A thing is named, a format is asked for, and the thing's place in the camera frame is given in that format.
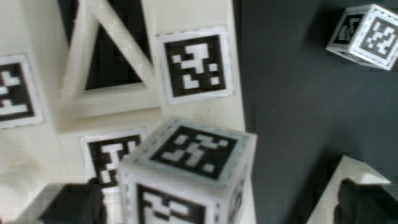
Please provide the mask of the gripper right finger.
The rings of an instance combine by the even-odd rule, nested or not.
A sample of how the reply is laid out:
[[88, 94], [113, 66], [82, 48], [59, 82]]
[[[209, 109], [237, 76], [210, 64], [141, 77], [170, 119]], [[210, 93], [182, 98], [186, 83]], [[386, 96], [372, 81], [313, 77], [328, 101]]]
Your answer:
[[398, 184], [342, 181], [333, 224], [398, 224]]

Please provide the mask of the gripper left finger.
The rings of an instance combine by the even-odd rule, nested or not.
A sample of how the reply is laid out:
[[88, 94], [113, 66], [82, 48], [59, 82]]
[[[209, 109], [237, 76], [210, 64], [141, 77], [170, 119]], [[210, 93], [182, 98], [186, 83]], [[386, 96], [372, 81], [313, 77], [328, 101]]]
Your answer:
[[43, 224], [107, 224], [107, 208], [98, 179], [68, 184], [40, 216]]

